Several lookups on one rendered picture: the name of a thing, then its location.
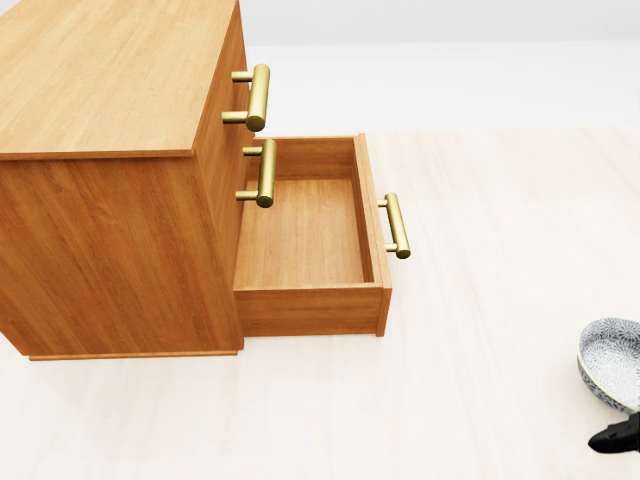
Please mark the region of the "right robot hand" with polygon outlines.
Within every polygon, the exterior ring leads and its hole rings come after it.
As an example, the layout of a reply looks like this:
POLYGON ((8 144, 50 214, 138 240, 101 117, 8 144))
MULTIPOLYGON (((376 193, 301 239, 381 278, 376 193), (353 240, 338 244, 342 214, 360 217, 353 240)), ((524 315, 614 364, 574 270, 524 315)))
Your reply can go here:
POLYGON ((611 424, 593 435, 588 446, 602 454, 640 452, 640 412, 631 414, 626 421, 611 424))

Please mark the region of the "patterned grey bowl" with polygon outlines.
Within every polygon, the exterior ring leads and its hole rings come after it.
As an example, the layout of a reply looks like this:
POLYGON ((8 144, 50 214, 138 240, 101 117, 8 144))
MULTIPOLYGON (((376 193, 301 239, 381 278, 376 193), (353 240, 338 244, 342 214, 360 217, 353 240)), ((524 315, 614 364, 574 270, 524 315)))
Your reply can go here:
POLYGON ((625 414, 640 412, 640 322, 616 317, 590 322, 578 338, 577 364, 602 402, 625 414))

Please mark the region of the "wooden cabinet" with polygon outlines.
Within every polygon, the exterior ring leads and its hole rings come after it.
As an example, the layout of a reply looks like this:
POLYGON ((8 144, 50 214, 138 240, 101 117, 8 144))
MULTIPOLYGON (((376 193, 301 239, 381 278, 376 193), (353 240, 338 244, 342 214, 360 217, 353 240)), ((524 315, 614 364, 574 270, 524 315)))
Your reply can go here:
POLYGON ((193 148, 234 3, 0 15, 0 334, 21 354, 243 348, 193 148))

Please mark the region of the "open wooden drawer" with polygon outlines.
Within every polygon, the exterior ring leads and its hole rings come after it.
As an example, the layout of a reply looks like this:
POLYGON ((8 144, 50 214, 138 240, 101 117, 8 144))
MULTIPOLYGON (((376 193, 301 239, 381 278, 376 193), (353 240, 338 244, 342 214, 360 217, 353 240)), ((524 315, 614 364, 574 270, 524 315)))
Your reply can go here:
POLYGON ((365 136, 276 144, 273 205, 243 207, 233 289, 244 335, 383 335, 392 283, 365 136))

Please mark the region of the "closed wooden drawer front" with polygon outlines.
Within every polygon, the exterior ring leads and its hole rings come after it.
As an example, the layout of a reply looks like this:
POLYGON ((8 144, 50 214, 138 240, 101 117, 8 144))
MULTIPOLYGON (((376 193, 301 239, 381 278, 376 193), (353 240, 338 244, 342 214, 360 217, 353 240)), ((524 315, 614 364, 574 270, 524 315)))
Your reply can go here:
POLYGON ((242 149, 252 145, 253 137, 243 126, 223 125, 220 131, 201 141, 197 152, 230 284, 233 284, 243 209, 235 192, 245 188, 248 160, 243 157, 242 149))
POLYGON ((246 109, 249 86, 231 79, 233 71, 245 71, 246 67, 240 7, 235 0, 193 144, 202 169, 215 169, 229 158, 242 156, 243 147, 253 143, 254 133, 244 124, 224 124, 221 116, 225 111, 246 109))

